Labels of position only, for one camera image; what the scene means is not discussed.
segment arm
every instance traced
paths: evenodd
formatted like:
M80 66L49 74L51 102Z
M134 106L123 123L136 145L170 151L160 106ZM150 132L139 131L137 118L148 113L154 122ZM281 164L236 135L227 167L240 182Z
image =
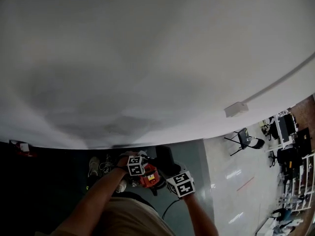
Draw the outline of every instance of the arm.
M183 197L190 214L195 236L219 236L216 226L200 207L193 194Z
M125 174L124 170L114 168L109 174L97 181L76 206L72 214L58 226L57 230L78 236L91 235L105 205Z

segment white floor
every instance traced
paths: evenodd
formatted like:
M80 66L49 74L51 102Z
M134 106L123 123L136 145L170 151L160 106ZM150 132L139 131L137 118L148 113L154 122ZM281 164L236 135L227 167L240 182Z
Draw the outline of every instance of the white floor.
M215 224L221 236L253 236L277 207L279 165L270 168L269 142L258 124L249 134L266 140L263 149L246 148L222 137L204 140L210 171Z

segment floor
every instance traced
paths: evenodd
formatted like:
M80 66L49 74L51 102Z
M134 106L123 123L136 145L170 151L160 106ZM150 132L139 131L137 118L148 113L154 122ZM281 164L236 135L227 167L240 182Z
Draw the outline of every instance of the floor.
M258 124L248 127L252 136L263 138ZM276 206L279 167L269 168L270 160L264 150L247 148L236 151L236 143L216 137L206 140L171 144L175 161L185 164L191 172L196 196L214 220L222 236L252 236L265 222ZM155 156L154 147L144 147L149 156ZM2 151L8 151L1 145ZM37 148L38 158L17 158L10 174L10 193L21 197L13 200L13 210L19 210L19 227L24 235L35 230L50 233L73 210L86 192L88 161L95 151L75 151ZM99 157L106 151L97 150ZM158 196L144 188L128 187L127 191L140 194L159 214L176 197L162 189ZM165 216L166 223L176 235L193 235L189 213L183 202L175 203Z
M248 127L254 137L265 137L258 124ZM253 236L277 207L281 192L280 168L270 168L263 149L237 151L238 144L222 136L204 140L214 202L215 224L223 236Z
M196 196L207 214L214 220L211 183L203 140L170 144L167 146L172 149L175 162L183 163L191 173L196 188ZM147 151L149 156L156 156L154 147L143 149ZM152 195L149 189L141 187L132 188L128 186L126 191L139 194L151 203L161 216L165 209L177 199L166 188L159 190L156 197ZM167 211L165 221L176 235L194 235L189 213L184 202L176 202Z
M196 196L208 215L214 219L210 176L205 147L202 140L171 144L175 161L185 164L191 172ZM154 147L143 147L149 156L155 157ZM74 209L86 193L89 159L93 155L102 158L109 150L84 151L34 148L37 158L24 158L5 153L7 144L0 143L0 150L7 162L14 162L14 171L9 170L9 195L18 199L10 200L12 204L12 221L19 221L19 227L12 226L15 234L34 235L35 231L51 233ZM126 149L112 149L110 153L120 154ZM160 215L176 200L176 196L166 188L153 196L148 189L141 187L127 191L135 192L150 202ZM175 203L165 216L166 223L176 235L193 235L193 228L184 202Z

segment wall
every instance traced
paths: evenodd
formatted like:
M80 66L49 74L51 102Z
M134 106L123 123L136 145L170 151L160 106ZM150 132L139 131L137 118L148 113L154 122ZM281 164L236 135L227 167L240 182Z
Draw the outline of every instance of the wall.
M311 144L312 150L315 149L315 100L312 96L307 97L291 108L299 130L309 128L310 136L312 137Z
M0 138L53 148L218 136L315 91L315 0L0 0Z

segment shoe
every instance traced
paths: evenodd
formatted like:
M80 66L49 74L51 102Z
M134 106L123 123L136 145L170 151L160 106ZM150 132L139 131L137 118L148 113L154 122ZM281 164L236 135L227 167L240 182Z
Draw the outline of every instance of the shoe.
M93 156L89 162L89 174L88 177L91 175L98 176L98 167L99 167L99 159L96 156Z
M124 192L126 190L126 187L127 187L127 181L123 179L120 181L119 185L117 186L116 192L117 193Z

